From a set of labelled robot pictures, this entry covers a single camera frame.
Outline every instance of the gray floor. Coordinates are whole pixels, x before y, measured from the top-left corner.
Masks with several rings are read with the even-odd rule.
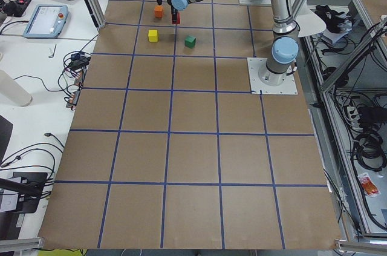
[[[348,5],[350,0],[334,0],[336,5]],[[332,0],[308,0],[308,4],[332,4]],[[142,250],[141,256],[195,256],[197,251],[193,250]],[[202,256],[331,256],[336,255],[333,251],[200,251]],[[139,256],[140,250],[89,250],[87,256]]]

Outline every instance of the green cube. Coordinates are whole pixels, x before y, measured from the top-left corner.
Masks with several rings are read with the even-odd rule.
[[[196,37],[188,35],[186,37],[186,40],[184,41],[184,44],[185,44],[186,47],[194,48],[195,44],[196,44]]]

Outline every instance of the white cup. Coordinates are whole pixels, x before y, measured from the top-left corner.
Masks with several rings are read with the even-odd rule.
[[[0,70],[0,93],[20,107],[26,107],[32,102],[32,96],[2,70]]]

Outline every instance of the blue joint cap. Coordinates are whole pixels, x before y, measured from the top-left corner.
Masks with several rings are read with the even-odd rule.
[[[298,44],[290,37],[275,40],[272,47],[273,58],[280,64],[289,64],[298,54]]]
[[[172,5],[175,7],[176,10],[182,11],[188,7],[188,1],[187,0],[172,0]]]

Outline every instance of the plastic packet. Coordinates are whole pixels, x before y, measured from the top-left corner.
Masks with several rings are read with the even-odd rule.
[[[376,185],[373,184],[367,172],[359,174],[357,178],[368,196],[375,197],[380,194],[380,191]]]

